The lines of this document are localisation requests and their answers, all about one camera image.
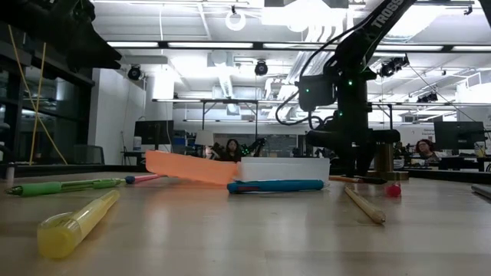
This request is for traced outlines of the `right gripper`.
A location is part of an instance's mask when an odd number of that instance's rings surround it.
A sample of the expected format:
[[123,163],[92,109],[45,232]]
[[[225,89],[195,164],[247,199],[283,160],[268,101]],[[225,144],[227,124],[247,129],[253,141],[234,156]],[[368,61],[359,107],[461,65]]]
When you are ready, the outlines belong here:
[[341,152],[349,150],[353,144],[363,146],[372,143],[396,143],[400,141],[398,130],[372,130],[366,129],[356,133],[345,133],[341,131],[310,130],[305,136],[308,144],[323,147],[335,151],[338,154],[338,168],[346,176],[366,176],[374,161],[375,152],[360,152],[357,159],[352,152]]

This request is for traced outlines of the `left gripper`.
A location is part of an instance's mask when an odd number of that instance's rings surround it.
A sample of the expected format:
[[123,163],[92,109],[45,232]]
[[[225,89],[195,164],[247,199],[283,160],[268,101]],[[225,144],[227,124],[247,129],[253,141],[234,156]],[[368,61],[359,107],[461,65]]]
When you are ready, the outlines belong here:
[[66,57],[70,70],[120,69],[122,55],[95,30],[95,7],[88,0],[23,1],[27,32]]

